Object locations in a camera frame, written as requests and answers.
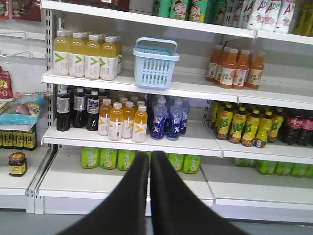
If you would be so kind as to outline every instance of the basket handle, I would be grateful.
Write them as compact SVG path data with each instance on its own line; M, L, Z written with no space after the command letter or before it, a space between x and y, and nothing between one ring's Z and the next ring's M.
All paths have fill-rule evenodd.
M177 42L172 41L172 40L167 40L167 39L158 39L158 38L147 38L147 37L142 37L142 38L138 38L136 41L136 48L137 48L137 44L140 41L151 41L151 42L158 42L158 43L170 43L170 44L174 44L175 45L175 49L174 49L174 54L176 53L177 50Z

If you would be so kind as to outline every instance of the dark soda bottle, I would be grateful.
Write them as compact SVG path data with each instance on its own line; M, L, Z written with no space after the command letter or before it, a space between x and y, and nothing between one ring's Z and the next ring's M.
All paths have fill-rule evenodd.
M70 96L67 90L61 89L57 97L57 130L69 130Z
M97 131L99 122L99 103L100 99L98 97L98 91L91 91L91 96L87 101L87 130Z
M74 95L74 118L73 127L82 128L86 125L86 95L84 94L84 88L77 88L77 92Z

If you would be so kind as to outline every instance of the orange juice bottle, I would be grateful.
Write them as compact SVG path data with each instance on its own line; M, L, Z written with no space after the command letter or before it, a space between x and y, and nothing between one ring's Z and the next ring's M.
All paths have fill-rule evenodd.
M123 108L123 115L122 138L129 139L132 137L134 127L134 103L131 101L126 101L125 107Z
M231 88L233 85L233 80L236 74L236 67L237 67L237 54L238 50L231 48L229 50L229 54L227 60L224 63L224 68L222 72L222 76L220 79L219 86L223 88Z
M209 69L206 75L206 80L210 82L214 82L214 75L216 73L216 68L219 63L219 59L222 56L223 52L223 46L222 45L216 45L215 46L215 51L213 55L211 56L210 64L209 64Z
M214 76L214 83L218 85L220 83L220 79L223 72L224 63L227 60L228 53L229 53L229 47L224 47L222 56L219 59L219 64L216 66L216 73Z
M242 90L244 88L244 82L249 68L249 53L250 52L248 50L242 50L240 53L239 60L237 62L236 74L232 85L232 88L234 89Z
M265 52L260 51L256 60L251 65L251 71L249 78L246 82L246 86L254 89L259 88L259 83L261 81L264 69L264 56Z

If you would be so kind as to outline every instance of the white label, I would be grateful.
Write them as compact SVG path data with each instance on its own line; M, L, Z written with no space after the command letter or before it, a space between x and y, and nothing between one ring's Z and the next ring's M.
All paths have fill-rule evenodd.
M84 55L81 54L69 54L69 75L72 77L84 76Z
M53 72L68 75L68 52L53 51Z
M133 141L142 143L146 140L147 124L134 124L133 128Z
M100 78L103 80L113 80L115 75L116 58L100 58Z
M263 70L251 69L247 83L252 84L252 85L258 85L260 83L262 75L263 75Z
M132 137L134 120L123 120L122 138L129 139Z
M232 85L235 77L236 69L223 68L220 83L225 85Z
M98 79L100 77L100 56L85 55L85 78Z
M98 124L98 134L102 136L107 136L109 133L109 117L101 117L99 116L99 124Z
M122 138L123 122L111 121L109 124L109 139L111 141L119 141Z
M235 78L233 81L234 85L243 86L246 78L247 70L236 69Z
M57 97L57 112L60 114L67 114L69 111L69 98Z

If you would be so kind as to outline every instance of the blue bottle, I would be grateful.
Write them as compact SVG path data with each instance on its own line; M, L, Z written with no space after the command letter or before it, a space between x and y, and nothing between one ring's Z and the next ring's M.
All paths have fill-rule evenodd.
M165 106L165 98L159 98L157 105L154 107L154 117L151 130L151 138L158 141L164 137L164 124L167 115L167 108Z
M186 134L186 129L187 129L187 119L188 119L188 114L190 111L190 105L188 103L189 98L183 98L182 99L182 118L180 122L180 128L179 128L179 135L183 136Z
M177 141L179 138L182 110L182 99L177 98L170 110L169 125L166 132L166 138L170 141Z

